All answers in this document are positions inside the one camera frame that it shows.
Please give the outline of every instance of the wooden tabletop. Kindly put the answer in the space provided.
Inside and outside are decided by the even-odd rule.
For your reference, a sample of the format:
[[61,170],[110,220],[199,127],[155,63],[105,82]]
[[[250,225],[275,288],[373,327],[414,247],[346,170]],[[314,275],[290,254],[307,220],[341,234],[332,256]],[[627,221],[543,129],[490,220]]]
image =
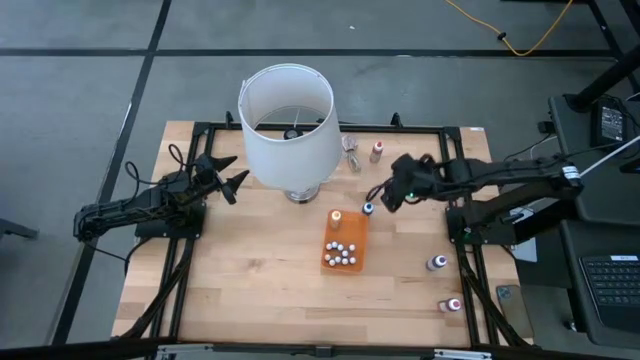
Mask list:
[[[175,171],[167,146],[188,152],[193,122],[168,122],[153,178]],[[490,160],[482,128],[461,129],[465,156]],[[196,241],[179,339],[202,342],[287,344],[469,346],[464,311],[442,313],[438,301],[462,299],[455,251],[444,222],[445,203],[404,205],[391,214],[379,199],[370,219],[365,268],[359,275],[321,271],[327,212],[359,211],[366,193],[391,175],[400,155],[440,158],[438,138],[425,134],[355,133],[362,172],[341,161],[317,198],[297,205],[279,190],[251,176],[228,205],[219,194],[207,200],[203,234]],[[368,155],[384,143],[378,164]],[[213,155],[237,155],[221,177],[247,169],[241,131],[216,131]],[[476,198],[497,194],[485,188]],[[113,334],[133,325],[158,290],[168,240],[153,239],[131,259]],[[495,286],[518,284],[515,264],[499,247],[484,247],[487,276]],[[427,272],[425,261],[443,254],[449,264]],[[168,333],[173,298],[168,301],[162,334]],[[486,341],[476,299],[481,337]]]

